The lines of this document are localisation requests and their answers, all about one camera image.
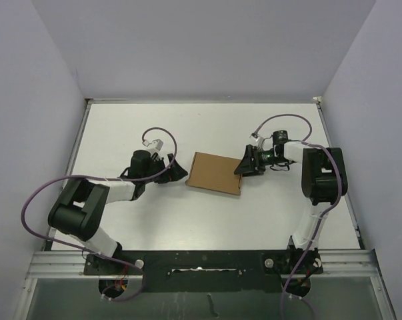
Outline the brown cardboard box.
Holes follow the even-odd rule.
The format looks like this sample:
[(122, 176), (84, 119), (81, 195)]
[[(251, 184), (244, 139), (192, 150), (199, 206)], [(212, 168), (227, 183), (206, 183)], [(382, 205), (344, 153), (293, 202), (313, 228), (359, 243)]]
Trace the brown cardboard box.
[(189, 177), (189, 187), (240, 196), (241, 175), (234, 174), (240, 160), (195, 152)]

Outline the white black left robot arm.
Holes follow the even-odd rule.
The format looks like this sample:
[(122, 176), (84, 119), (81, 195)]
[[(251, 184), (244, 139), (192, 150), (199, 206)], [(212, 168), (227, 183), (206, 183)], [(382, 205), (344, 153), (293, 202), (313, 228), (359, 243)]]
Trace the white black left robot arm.
[(100, 227), (105, 206), (138, 200), (149, 183), (166, 184), (188, 176), (173, 154), (167, 157), (168, 166), (158, 152), (137, 150), (133, 152), (130, 166), (116, 181), (70, 179), (49, 212), (49, 226), (100, 254), (99, 266), (106, 273), (118, 272), (123, 265), (122, 246)]

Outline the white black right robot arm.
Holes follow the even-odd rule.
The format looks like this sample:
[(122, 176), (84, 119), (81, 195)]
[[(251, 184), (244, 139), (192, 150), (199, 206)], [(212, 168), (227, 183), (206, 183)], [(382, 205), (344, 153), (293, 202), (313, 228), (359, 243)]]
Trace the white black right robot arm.
[(314, 262), (319, 237), (329, 212), (348, 190), (343, 151), (339, 147), (324, 147), (305, 141), (292, 140), (286, 130), (271, 135), (270, 149), (263, 148), (264, 138), (252, 134), (258, 144), (247, 145), (241, 162), (234, 170), (243, 177), (263, 175), (266, 168), (290, 169), (301, 166), (301, 191), (307, 200), (304, 213), (295, 232), (290, 236), (284, 265), (291, 272), (299, 272), (308, 261)]

